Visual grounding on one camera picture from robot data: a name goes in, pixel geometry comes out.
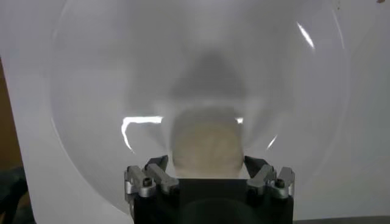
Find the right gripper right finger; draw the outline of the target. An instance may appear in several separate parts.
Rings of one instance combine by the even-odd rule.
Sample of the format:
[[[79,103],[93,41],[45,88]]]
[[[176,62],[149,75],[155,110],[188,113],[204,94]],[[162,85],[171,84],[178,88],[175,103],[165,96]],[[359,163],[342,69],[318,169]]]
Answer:
[[[244,157],[244,165],[250,178],[247,186],[259,196],[270,194],[272,198],[286,200],[294,197],[295,173],[290,167],[282,167],[279,173],[267,161],[251,156]]]

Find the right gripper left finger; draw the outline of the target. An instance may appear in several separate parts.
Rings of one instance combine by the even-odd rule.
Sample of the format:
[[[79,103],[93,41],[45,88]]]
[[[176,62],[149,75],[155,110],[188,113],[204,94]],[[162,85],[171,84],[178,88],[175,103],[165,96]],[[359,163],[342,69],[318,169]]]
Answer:
[[[165,170],[168,155],[151,158],[143,168],[128,166],[124,171],[124,195],[130,203],[136,196],[150,198],[159,190],[164,195],[174,195],[179,191],[179,180],[169,176]]]

